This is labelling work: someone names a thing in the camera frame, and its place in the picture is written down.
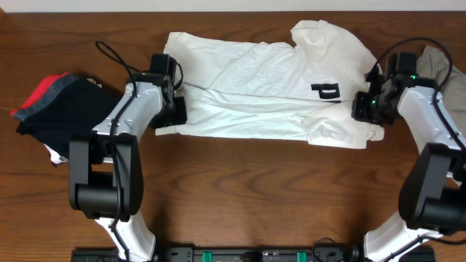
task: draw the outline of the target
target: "gray cloth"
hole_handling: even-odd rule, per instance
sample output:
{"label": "gray cloth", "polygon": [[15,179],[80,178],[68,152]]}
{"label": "gray cloth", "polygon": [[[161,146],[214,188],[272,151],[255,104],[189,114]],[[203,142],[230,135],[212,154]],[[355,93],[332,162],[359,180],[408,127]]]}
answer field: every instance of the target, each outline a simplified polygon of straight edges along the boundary
{"label": "gray cloth", "polygon": [[[426,46],[417,61],[420,76],[434,78],[440,83],[448,71],[449,62],[439,49]],[[441,90],[443,103],[459,131],[466,134],[466,75],[453,67],[450,79]]]}
{"label": "gray cloth", "polygon": [[65,76],[60,77],[50,85],[47,91],[39,98],[37,102],[28,108],[23,108],[16,111],[14,117],[24,122],[28,117],[46,108],[65,87],[70,86],[78,79],[79,77],[73,74],[66,74]]}

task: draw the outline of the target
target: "brown tabletop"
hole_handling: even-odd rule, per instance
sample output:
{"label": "brown tabletop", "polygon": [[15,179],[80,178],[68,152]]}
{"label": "brown tabletop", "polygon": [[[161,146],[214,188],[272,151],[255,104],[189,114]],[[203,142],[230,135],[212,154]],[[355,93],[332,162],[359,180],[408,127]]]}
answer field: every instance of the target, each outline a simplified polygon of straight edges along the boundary
{"label": "brown tabletop", "polygon": [[[40,80],[64,71],[123,90],[121,65],[148,68],[169,32],[228,41],[292,44],[300,20],[327,20],[356,35],[377,57],[411,36],[430,36],[466,71],[461,12],[274,12],[0,14],[0,261],[69,261],[77,247],[114,246],[106,232],[68,203],[68,165],[54,168],[42,144],[15,132],[9,112]],[[423,43],[406,49],[418,53]],[[141,139],[141,211],[161,242],[203,247],[350,242],[398,208],[398,192],[418,157],[406,123],[385,127],[365,150],[285,140],[156,137]],[[455,238],[465,237],[457,234]],[[463,261],[466,248],[433,245],[439,261]]]}

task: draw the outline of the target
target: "black garment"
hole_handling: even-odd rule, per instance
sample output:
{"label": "black garment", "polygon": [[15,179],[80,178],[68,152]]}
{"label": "black garment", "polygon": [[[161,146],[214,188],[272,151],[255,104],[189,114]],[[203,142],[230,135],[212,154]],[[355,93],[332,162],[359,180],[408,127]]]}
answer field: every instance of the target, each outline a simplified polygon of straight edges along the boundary
{"label": "black garment", "polygon": [[119,98],[79,78],[65,87],[45,108],[28,116],[16,132],[29,134],[66,158],[70,139],[89,135],[115,108]]}

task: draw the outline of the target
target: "white cloth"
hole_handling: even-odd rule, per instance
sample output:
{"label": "white cloth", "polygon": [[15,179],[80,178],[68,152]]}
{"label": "white cloth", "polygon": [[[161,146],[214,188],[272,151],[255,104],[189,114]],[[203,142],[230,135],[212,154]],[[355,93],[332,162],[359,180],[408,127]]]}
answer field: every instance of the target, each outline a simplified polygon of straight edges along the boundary
{"label": "white cloth", "polygon": [[[183,67],[188,122],[156,134],[307,140],[346,148],[382,139],[381,127],[350,117],[355,93],[368,90],[364,73],[374,56],[350,32],[326,21],[301,21],[291,33],[295,47],[171,33],[164,52]],[[349,102],[329,103],[311,84],[338,84],[340,96],[331,100]]]}

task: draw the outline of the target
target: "white wall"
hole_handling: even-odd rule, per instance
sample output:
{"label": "white wall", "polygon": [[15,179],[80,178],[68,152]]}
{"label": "white wall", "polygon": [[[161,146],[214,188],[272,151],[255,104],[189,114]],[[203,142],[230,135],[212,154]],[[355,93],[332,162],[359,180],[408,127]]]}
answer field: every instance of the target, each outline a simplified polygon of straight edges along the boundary
{"label": "white wall", "polygon": [[466,0],[0,0],[5,12],[466,10]]}

